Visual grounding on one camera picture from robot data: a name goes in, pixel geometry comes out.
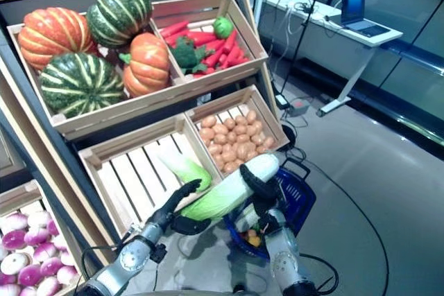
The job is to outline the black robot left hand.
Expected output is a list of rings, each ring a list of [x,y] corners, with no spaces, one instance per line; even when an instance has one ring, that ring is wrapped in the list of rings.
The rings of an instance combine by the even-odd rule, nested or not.
[[[158,224],[163,232],[170,227],[174,232],[186,236],[196,235],[205,231],[211,224],[209,218],[194,220],[174,213],[180,201],[194,193],[200,186],[201,181],[202,179],[192,180],[175,190],[166,203],[156,210],[147,222]]]

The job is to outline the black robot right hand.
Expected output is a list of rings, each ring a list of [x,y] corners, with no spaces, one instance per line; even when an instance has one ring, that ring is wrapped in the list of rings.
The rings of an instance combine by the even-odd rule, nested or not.
[[[259,216],[259,225],[265,228],[284,223],[283,213],[279,210],[283,197],[278,181],[272,177],[267,182],[254,175],[245,164],[239,167],[243,181],[253,191],[253,206]]]

